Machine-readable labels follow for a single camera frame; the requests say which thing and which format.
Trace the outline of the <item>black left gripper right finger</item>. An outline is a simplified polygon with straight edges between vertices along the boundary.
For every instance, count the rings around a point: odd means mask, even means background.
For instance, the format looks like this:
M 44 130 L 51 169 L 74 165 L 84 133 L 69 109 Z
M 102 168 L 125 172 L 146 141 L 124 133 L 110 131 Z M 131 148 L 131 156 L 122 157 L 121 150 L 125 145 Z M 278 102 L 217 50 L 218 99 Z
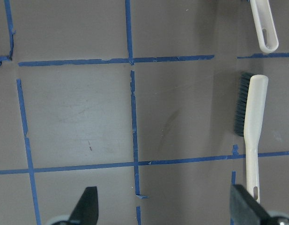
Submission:
M 239 184 L 230 186 L 230 217 L 235 225 L 267 225 L 271 216 Z

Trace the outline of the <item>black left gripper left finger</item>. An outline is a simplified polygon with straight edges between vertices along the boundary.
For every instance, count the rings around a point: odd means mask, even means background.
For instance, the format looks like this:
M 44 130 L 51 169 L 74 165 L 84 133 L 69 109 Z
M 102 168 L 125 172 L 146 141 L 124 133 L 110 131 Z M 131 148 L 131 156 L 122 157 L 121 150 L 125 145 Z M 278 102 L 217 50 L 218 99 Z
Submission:
M 85 188 L 82 196 L 72 211 L 68 223 L 70 225 L 96 225 L 98 222 L 97 187 Z

